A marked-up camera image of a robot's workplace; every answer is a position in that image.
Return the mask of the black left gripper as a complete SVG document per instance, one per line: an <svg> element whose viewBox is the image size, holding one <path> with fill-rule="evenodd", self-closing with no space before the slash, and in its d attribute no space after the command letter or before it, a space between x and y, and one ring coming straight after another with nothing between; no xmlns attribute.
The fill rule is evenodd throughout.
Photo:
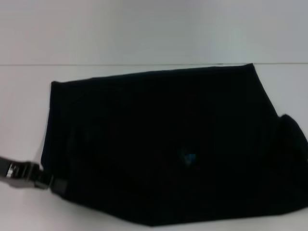
<svg viewBox="0 0 308 231"><path fill-rule="evenodd" d="M52 193L65 195L67 181L52 178L46 174L36 162L14 161L0 158L0 181L14 188L38 188L47 190L50 187Z"/></svg>

